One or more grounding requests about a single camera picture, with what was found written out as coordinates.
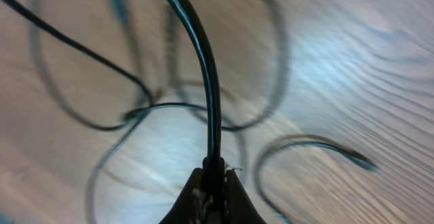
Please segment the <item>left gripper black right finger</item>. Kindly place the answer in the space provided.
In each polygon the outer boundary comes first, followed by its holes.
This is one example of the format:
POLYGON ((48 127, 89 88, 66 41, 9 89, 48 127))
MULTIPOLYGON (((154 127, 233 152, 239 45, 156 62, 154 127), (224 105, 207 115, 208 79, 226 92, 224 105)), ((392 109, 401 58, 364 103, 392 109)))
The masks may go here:
POLYGON ((230 224, 266 224, 259 215, 234 170, 226 177, 226 207, 230 224))

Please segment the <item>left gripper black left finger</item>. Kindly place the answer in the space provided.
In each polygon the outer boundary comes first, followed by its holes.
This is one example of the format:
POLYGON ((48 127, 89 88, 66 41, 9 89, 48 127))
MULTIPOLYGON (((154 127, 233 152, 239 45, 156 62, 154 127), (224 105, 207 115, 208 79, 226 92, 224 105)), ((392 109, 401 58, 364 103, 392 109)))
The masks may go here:
POLYGON ((194 190, 201 190, 203 170, 195 168, 182 188, 177 200, 170 211, 159 222, 160 224, 188 224, 196 221, 197 216, 197 195, 194 190))

